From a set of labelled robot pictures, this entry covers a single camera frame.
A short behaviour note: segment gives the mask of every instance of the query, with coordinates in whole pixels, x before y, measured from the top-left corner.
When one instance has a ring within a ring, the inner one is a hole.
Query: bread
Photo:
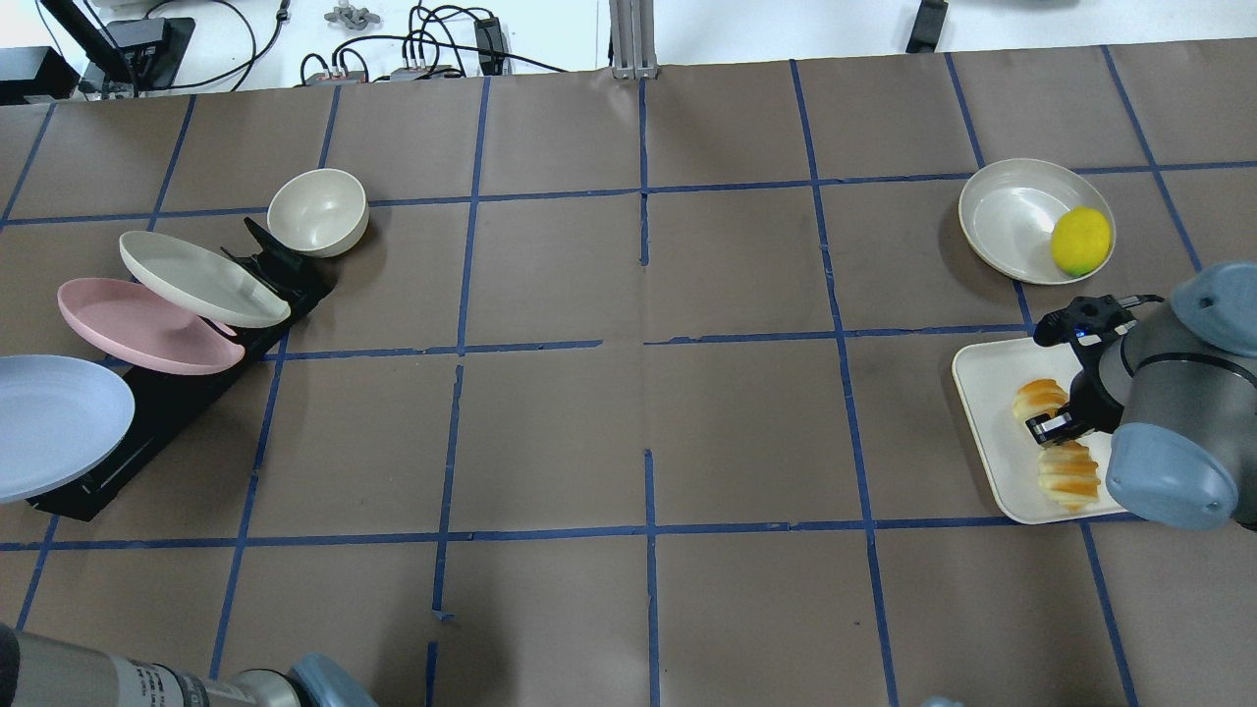
[[[1013,416],[1024,423],[1040,415],[1056,415],[1070,396],[1052,379],[1038,379],[1021,386],[1013,396]]]
[[[1091,450],[1070,440],[1038,454],[1038,487],[1070,512],[1079,512],[1100,499],[1100,464]]]

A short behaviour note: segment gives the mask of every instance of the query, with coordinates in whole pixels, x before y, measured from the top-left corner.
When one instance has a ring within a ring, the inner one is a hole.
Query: white rectangular plate
[[[1013,419],[1017,389],[1046,377],[1070,390],[1070,382],[1081,370],[1068,346],[1043,348],[1032,338],[974,343],[958,351],[952,360],[952,377],[960,391],[996,503],[1018,523],[1050,523],[1124,511],[1102,483],[1109,470],[1112,435],[1095,431],[1079,439],[1100,464],[1100,499],[1071,513],[1040,489],[1040,448],[1026,425]]]

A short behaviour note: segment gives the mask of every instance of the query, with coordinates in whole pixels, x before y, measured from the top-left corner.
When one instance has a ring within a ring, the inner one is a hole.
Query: yellow lemon
[[[1052,229],[1052,259],[1066,274],[1082,277],[1099,268],[1112,247],[1112,226],[1100,211],[1079,206]]]

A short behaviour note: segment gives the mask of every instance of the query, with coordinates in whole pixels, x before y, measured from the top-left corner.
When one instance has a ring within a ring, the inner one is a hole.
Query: pink plate
[[[72,279],[57,291],[65,323],[101,351],[163,374],[225,371],[244,347],[200,317],[133,282]]]

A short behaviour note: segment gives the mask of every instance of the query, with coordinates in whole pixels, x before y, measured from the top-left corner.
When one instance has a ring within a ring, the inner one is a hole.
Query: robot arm
[[[1257,530],[1257,263],[1207,268],[1160,302],[1079,297],[1046,316],[1035,341],[1068,342],[1082,372],[1056,416],[1027,426],[1045,447],[1114,433],[1106,487],[1138,516]]]

